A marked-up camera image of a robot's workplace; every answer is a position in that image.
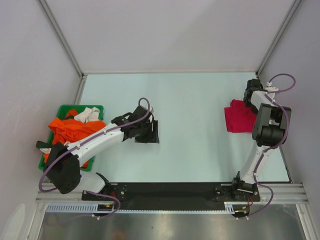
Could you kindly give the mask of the magenta t shirt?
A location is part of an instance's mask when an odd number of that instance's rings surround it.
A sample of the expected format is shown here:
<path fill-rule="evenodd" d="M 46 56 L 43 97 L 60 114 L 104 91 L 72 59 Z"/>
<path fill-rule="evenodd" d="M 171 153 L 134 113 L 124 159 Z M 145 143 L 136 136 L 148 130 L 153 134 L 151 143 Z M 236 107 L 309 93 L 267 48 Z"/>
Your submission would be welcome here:
<path fill-rule="evenodd" d="M 251 133 L 256 115 L 246 107 L 243 100 L 233 99 L 230 106 L 224 108 L 226 130 L 230 133 Z"/>

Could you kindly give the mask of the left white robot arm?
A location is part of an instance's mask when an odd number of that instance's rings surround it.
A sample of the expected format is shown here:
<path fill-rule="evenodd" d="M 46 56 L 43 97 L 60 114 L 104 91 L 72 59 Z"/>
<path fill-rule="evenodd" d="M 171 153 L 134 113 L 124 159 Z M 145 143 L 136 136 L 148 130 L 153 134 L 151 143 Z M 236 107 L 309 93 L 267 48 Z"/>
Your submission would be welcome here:
<path fill-rule="evenodd" d="M 93 192 L 100 200 L 107 199 L 111 193 L 107 179 L 98 172 L 82 171 L 81 167 L 106 148 L 128 139 L 134 139 L 136 143 L 158 144 L 158 121 L 153 112 L 152 107 L 139 105 L 134 112 L 114 118 L 111 123 L 84 139 L 67 145 L 54 144 L 44 174 L 61 194 L 80 190 Z"/>

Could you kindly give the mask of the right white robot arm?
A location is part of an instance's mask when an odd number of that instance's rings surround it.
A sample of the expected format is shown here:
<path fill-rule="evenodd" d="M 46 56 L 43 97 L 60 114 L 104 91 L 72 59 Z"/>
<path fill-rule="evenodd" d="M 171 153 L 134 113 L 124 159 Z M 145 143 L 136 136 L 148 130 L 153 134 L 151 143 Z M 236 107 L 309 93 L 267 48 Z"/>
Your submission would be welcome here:
<path fill-rule="evenodd" d="M 279 91 L 271 82 L 263 87 L 259 79 L 247 81 L 243 100 L 245 106 L 256 112 L 254 143 L 247 161 L 231 183 L 230 194 L 236 201 L 244 202 L 259 194 L 258 177 L 263 166 L 287 139 L 292 109 L 276 102 Z"/>

